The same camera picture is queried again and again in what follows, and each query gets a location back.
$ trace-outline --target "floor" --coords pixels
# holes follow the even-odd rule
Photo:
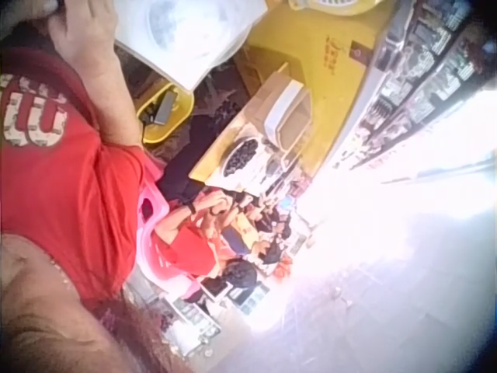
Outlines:
[[[485,179],[495,190],[495,175]],[[336,208],[317,231],[278,322],[212,372],[464,371],[495,323],[495,210],[449,216],[434,207],[481,194],[466,192],[441,197],[414,185],[342,195],[346,213]]]

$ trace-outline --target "seated person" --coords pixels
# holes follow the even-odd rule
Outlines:
[[[260,203],[247,214],[257,231],[288,239],[291,235],[290,216],[281,215],[274,206]]]
[[[220,250],[216,216],[229,204],[229,197],[218,190],[171,211],[162,219],[151,236],[157,252],[154,256],[157,260],[149,263],[154,273],[167,279],[167,268],[174,267],[193,277],[221,276],[237,288],[255,285],[255,266]],[[197,221],[201,218],[201,223],[197,224],[192,216]]]
[[[242,213],[252,201],[252,196],[246,193],[227,193],[234,197],[234,203],[229,211],[219,217],[223,238],[238,255],[252,254],[257,257],[260,253],[266,253],[271,246],[270,241],[261,239],[257,229]]]
[[[226,100],[213,116],[203,114],[193,117],[190,121],[189,143],[168,162],[164,174],[156,183],[168,202],[179,200],[187,204],[199,195],[205,185],[190,179],[189,173],[238,111],[240,108],[236,104]]]
[[[258,258],[262,260],[262,264],[276,264],[280,262],[282,254],[283,250],[274,240],[264,253],[259,253]]]

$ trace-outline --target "black pants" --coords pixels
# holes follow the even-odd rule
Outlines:
[[[212,119],[205,115],[192,119],[190,143],[168,163],[164,174],[157,180],[157,188],[166,200],[179,200],[187,204],[205,187],[204,183],[192,180],[188,175],[216,139],[216,133],[209,125],[211,121]]]

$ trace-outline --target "cardboard box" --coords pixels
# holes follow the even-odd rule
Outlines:
[[[259,132],[284,152],[312,123],[311,93],[302,83],[274,72],[244,108]]]

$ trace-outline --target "chair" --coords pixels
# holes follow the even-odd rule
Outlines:
[[[168,298],[188,298],[200,289],[197,281],[174,267],[168,267],[165,278],[163,271],[162,279],[160,279],[149,265],[151,256],[157,255],[151,242],[151,234],[154,227],[169,213],[169,205],[155,185],[156,179],[162,175],[157,162],[153,157],[148,157],[145,164],[144,182],[138,199],[137,264],[150,282],[168,293]],[[148,219],[144,218],[141,210],[145,200],[149,200],[152,206],[152,215]]]

